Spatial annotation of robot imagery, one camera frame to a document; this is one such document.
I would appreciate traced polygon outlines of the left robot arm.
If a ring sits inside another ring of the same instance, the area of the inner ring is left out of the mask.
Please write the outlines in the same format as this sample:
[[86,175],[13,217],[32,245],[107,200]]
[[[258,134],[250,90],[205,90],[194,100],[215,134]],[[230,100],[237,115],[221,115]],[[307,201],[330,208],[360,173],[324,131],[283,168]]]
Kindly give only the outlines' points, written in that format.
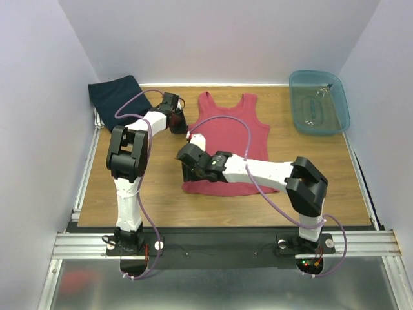
[[164,92],[162,102],[141,116],[122,111],[144,92],[127,101],[115,113],[115,119],[135,118],[136,121],[112,129],[106,167],[116,186],[117,221],[113,236],[104,237],[108,250],[122,255],[136,255],[145,245],[141,219],[142,203],[139,191],[148,165],[152,138],[170,129],[173,134],[186,132],[183,109],[185,101],[177,94]]

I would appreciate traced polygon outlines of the maroon tank top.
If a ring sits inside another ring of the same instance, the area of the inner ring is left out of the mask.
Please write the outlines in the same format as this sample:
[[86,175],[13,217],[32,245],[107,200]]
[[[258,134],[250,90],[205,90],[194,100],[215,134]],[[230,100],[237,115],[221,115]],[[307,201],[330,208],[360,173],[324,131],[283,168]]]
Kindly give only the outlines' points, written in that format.
[[[202,134],[206,139],[206,151],[213,155],[217,151],[231,152],[238,156],[245,154],[248,141],[248,133],[244,125],[227,118],[227,116],[240,119],[249,127],[252,142],[248,150],[248,157],[253,160],[268,160],[267,139],[270,126],[260,122],[256,115],[257,96],[255,94],[243,94],[239,103],[232,108],[216,105],[212,95],[204,92],[199,95],[199,117],[192,129],[202,121],[215,117],[198,127],[195,132]],[[210,183],[207,180],[184,182],[182,189],[189,194],[202,194],[207,196],[250,196],[257,194],[256,187],[249,183]]]

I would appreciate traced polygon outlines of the folded navy tank top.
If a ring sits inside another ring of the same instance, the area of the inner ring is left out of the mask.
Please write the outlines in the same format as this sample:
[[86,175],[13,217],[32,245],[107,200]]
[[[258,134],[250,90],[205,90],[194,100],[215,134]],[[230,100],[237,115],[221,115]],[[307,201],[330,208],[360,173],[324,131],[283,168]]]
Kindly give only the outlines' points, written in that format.
[[117,125],[126,126],[137,121],[137,118],[134,117],[116,119],[114,114],[127,101],[141,92],[141,87],[132,75],[88,85],[90,101],[109,132],[112,132],[112,129]]

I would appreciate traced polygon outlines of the teal plastic bin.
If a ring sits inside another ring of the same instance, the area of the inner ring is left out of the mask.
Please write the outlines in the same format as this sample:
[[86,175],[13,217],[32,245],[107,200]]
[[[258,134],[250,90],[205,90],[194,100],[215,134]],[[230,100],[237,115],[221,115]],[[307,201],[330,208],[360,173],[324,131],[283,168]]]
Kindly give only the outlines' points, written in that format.
[[297,70],[289,76],[292,119],[297,131],[311,136],[333,136],[350,126],[341,80],[318,70]]

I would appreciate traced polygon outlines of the aluminium frame rail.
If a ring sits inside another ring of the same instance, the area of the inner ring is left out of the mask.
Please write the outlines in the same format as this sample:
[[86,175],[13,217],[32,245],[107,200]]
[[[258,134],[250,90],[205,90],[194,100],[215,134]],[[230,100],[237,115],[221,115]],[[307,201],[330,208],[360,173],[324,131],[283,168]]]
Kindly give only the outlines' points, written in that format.
[[[347,231],[346,257],[401,256],[392,231]],[[53,259],[109,259],[101,233],[58,234]]]

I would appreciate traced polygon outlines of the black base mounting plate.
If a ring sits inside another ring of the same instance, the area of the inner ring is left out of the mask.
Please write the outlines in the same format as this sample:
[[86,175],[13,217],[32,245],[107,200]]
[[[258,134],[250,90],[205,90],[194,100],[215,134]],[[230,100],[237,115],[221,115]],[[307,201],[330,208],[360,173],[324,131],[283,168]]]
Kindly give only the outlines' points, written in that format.
[[144,230],[147,248],[136,255],[108,250],[109,259],[120,261],[122,272],[139,276],[148,269],[249,269],[279,268],[319,273],[323,256],[334,254],[333,237],[323,233],[311,245],[298,238],[297,229],[160,229]]

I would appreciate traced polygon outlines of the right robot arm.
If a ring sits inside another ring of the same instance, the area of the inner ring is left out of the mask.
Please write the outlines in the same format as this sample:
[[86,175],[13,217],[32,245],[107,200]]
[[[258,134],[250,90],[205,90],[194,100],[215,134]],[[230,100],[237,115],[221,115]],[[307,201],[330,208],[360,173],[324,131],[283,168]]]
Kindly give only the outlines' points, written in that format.
[[185,181],[250,183],[260,193],[262,187],[285,192],[299,214],[298,247],[311,252],[320,245],[328,180],[307,158],[298,156],[293,162],[270,162],[221,151],[212,156],[193,143],[184,145],[176,158],[182,164]]

